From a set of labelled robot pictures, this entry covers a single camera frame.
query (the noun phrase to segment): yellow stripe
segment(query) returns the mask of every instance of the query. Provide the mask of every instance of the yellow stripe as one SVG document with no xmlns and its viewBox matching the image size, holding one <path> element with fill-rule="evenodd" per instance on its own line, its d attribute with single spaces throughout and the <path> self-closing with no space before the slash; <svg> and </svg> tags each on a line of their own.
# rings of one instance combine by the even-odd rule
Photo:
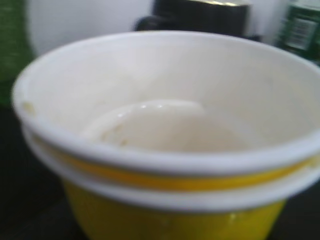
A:
<svg viewBox="0 0 320 240">
<path fill-rule="evenodd" d="M 51 155 L 58 160 L 65 162 L 78 170 L 95 176 L 108 178 L 111 181 L 131 185 L 135 187 L 150 188 L 163 191 L 213 191 L 227 190 L 240 187 L 247 187 L 256 184 L 266 183 L 289 174 L 310 165 L 313 160 L 308 159 L 296 165 L 272 170 L 268 172 L 231 176 L 231 177 L 183 177 L 183 176 L 161 176 L 149 173 L 134 172 L 105 165 L 91 164 L 70 155 L 62 153 L 57 149 L 45 144 L 37 139 L 37 143 L 42 146 Z"/>
</svg>

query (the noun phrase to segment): green object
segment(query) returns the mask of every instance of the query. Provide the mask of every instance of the green object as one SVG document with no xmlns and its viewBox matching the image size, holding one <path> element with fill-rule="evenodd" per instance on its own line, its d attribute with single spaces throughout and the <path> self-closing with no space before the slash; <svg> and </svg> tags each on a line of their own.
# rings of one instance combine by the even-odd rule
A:
<svg viewBox="0 0 320 240">
<path fill-rule="evenodd" d="M 25 0 L 0 0 L 0 106 L 9 107 L 17 75 L 33 53 L 26 31 Z"/>
<path fill-rule="evenodd" d="M 320 1 L 290 4 L 277 47 L 320 65 Z"/>
</svg>

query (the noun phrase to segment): dark table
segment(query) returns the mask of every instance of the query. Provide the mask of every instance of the dark table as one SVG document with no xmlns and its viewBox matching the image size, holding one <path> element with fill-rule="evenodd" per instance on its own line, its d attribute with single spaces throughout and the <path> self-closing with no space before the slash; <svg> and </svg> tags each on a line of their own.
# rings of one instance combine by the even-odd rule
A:
<svg viewBox="0 0 320 240">
<path fill-rule="evenodd" d="M 5 109 L 0 109 L 0 189 L 0 240 L 87 240 L 58 178 L 28 150 L 18 120 Z M 319 239 L 320 183 L 289 201 L 269 237 Z"/>
</svg>

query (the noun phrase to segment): white cup rim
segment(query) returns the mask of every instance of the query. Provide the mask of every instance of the white cup rim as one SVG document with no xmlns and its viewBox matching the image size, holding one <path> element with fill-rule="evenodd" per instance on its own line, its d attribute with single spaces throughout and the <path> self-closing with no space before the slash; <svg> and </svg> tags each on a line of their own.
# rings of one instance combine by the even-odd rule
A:
<svg viewBox="0 0 320 240">
<path fill-rule="evenodd" d="M 29 130 L 23 130 L 27 144 L 41 161 L 62 179 L 116 201 L 163 211 L 183 213 L 228 213 L 266 206 L 284 201 L 315 184 L 320 177 L 319 160 L 285 177 L 253 186 L 227 190 L 174 192 L 131 187 L 117 184 L 77 170 L 48 154 L 32 139 Z"/>
<path fill-rule="evenodd" d="M 159 153 L 141 150 L 123 150 L 110 145 L 88 144 L 74 134 L 38 116 L 30 115 L 24 108 L 28 101 L 24 91 L 33 74 L 41 71 L 42 66 L 54 62 L 63 55 L 68 55 L 85 46 L 107 43 L 123 38 L 143 38 L 148 36 L 181 36 L 184 38 L 212 38 L 238 42 L 272 51 L 277 55 L 291 58 L 320 77 L 320 69 L 313 63 L 292 53 L 285 52 L 262 43 L 211 33 L 184 31 L 129 32 L 96 37 L 61 47 L 35 60 L 19 76 L 13 88 L 13 105 L 22 123 L 32 132 L 67 153 L 80 157 L 84 161 L 106 166 L 115 166 L 141 172 L 163 175 L 188 176 L 228 176 L 264 172 L 272 169 L 297 164 L 320 152 L 320 130 L 277 147 L 235 153 Z"/>
</svg>

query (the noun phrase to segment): paper cup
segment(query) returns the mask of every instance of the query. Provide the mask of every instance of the paper cup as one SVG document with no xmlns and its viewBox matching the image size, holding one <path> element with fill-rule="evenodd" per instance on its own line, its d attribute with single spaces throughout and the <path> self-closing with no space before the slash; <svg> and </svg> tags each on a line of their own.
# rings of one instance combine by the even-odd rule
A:
<svg viewBox="0 0 320 240">
<path fill-rule="evenodd" d="M 319 89 L 318 67 L 282 50 L 156 31 L 51 52 L 21 74 L 13 98 L 29 146 L 63 179 L 90 239 L 263 240 L 284 202 L 320 177 Z M 250 144 L 224 149 L 218 129 L 208 131 L 215 152 L 81 136 L 106 113 L 159 99 L 200 103 Z"/>
</svg>

